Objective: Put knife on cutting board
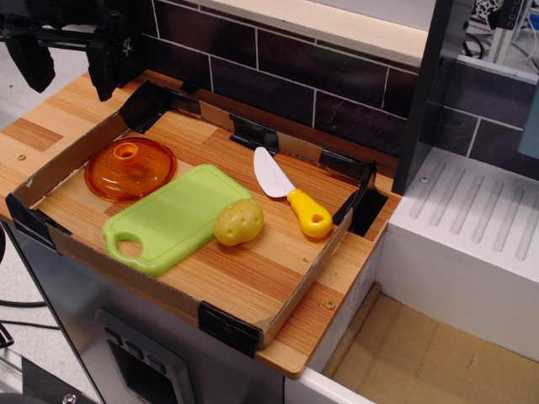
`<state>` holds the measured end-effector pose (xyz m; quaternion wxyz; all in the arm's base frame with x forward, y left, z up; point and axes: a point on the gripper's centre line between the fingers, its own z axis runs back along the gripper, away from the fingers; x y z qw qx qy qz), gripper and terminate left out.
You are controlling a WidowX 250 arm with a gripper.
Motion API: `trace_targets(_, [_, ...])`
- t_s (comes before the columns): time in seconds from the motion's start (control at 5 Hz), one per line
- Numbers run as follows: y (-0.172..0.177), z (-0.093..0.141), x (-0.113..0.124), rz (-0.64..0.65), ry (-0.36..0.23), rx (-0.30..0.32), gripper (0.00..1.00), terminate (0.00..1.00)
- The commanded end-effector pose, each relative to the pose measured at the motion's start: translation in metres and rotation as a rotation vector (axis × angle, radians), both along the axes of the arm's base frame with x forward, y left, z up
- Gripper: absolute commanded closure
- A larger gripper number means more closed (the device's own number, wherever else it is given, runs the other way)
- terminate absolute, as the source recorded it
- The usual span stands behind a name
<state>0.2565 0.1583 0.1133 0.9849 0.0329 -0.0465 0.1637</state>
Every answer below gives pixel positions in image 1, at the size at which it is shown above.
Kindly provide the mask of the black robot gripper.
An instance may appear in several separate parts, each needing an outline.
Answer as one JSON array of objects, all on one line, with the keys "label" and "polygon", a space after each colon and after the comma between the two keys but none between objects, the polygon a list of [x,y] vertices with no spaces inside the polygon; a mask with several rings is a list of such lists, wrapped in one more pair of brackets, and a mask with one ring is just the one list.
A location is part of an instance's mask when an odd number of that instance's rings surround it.
[{"label": "black robot gripper", "polygon": [[123,53],[131,52],[129,1],[2,1],[1,41],[29,86],[43,93],[55,78],[46,47],[88,46],[88,72],[99,100],[125,85]]}]

